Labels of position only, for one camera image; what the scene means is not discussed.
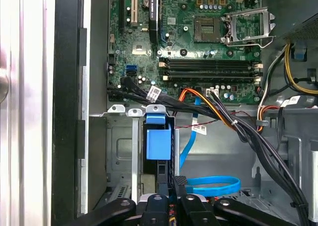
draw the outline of orange wire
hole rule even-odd
[[[227,126],[229,126],[230,128],[232,128],[233,130],[235,130],[234,127],[233,127],[231,124],[229,124],[229,123],[225,120],[225,118],[220,114],[220,112],[217,110],[217,108],[216,108],[214,105],[212,105],[212,104],[206,99],[206,97],[203,96],[202,94],[200,94],[199,92],[197,92],[197,91],[195,91],[195,90],[193,90],[193,89],[190,89],[190,88],[186,88],[186,89],[181,93],[181,95],[180,95],[180,97],[179,97],[179,100],[180,100],[180,101],[183,101],[183,100],[185,99],[185,95],[186,95],[187,92],[191,92],[191,93],[193,93],[193,94],[199,96],[199,97],[215,112],[215,114],[216,114]]]
[[[279,109],[279,107],[275,106],[275,105],[268,105],[263,107],[260,111],[259,111],[259,119],[262,121],[263,120],[263,114],[266,110],[268,109]],[[260,127],[257,131],[260,132],[263,130],[263,127]]]

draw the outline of green circuit board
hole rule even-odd
[[[127,65],[134,65],[137,66],[137,74],[132,78],[146,91],[154,84],[162,92],[178,98],[180,91],[185,87],[201,89],[203,92],[209,88],[220,87],[219,97],[226,104],[258,103],[259,99],[253,83],[230,83],[225,80],[219,82],[209,79],[198,82],[187,82],[187,79],[181,82],[164,81],[160,74],[162,68],[159,67],[159,62],[162,58],[170,58],[185,61],[237,60],[260,63],[259,47],[228,48],[221,43],[220,38],[226,34],[226,29],[218,20],[225,13],[258,8],[261,0],[257,0],[253,6],[246,2],[237,2],[237,0],[161,0],[161,36],[156,45],[150,42],[147,31],[149,9],[145,6],[147,2],[144,1],[138,0],[138,23],[132,25],[132,23],[126,22],[127,18],[131,18],[130,14],[126,12],[126,8],[132,6],[132,1],[124,1],[125,12],[120,14],[120,0],[110,0],[108,63],[112,65],[113,71],[108,74],[109,85],[119,86],[120,78],[126,74]],[[125,20],[122,33],[119,30],[120,18]],[[214,27],[205,25],[205,22],[211,21],[217,22],[220,28],[216,30],[217,25]],[[201,23],[200,32],[206,35],[201,33],[197,35],[196,23]],[[261,32],[260,17],[255,15],[239,19],[237,30],[238,37],[259,34]],[[183,49],[187,51],[186,56],[181,54],[180,50]],[[122,101],[117,96],[109,96],[109,100]],[[193,102],[194,97],[189,95],[186,101]]]

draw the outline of white label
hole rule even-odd
[[[287,105],[292,105],[298,103],[298,100],[300,99],[300,95],[291,97]]]
[[[286,107],[286,106],[288,105],[288,103],[289,103],[289,99],[286,99],[286,100],[282,103],[282,105],[280,105],[280,107],[281,107],[281,108],[284,108],[284,107]]]
[[[193,118],[192,120],[192,131],[203,134],[203,135],[207,135],[207,127],[204,125],[196,125],[198,124],[198,119],[197,118]]]
[[[161,93],[161,89],[156,86],[151,86],[146,99],[148,99],[151,103],[154,103]]]

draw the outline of white wire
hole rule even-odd
[[[263,107],[263,103],[265,100],[265,97],[267,96],[267,93],[269,91],[268,86],[269,86],[269,73],[271,72],[271,70],[274,68],[276,62],[279,60],[279,58],[285,53],[285,49],[286,49],[287,45],[284,46],[284,48],[278,53],[278,56],[276,57],[276,59],[274,59],[274,61],[271,63],[271,65],[269,66],[268,70],[267,70],[267,75],[266,75],[266,81],[265,81],[265,89],[264,89],[264,94],[263,97],[259,103],[259,106],[257,108],[257,119],[259,120],[259,112],[260,109]]]

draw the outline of cpu socket lever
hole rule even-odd
[[[240,18],[248,17],[251,15],[260,15],[260,30],[263,31],[262,35],[255,36],[245,36],[240,38],[238,31],[238,22]],[[275,19],[275,16],[268,11],[268,7],[256,8],[252,10],[239,11],[233,13],[227,13],[224,17],[221,17],[228,29],[227,34],[224,38],[221,38],[223,43],[226,43],[229,47],[244,47],[244,46],[259,46],[260,48],[265,48],[270,45],[275,36],[270,36],[270,32],[274,29],[275,23],[271,23]],[[251,43],[253,41],[269,40],[265,45],[259,43]]]

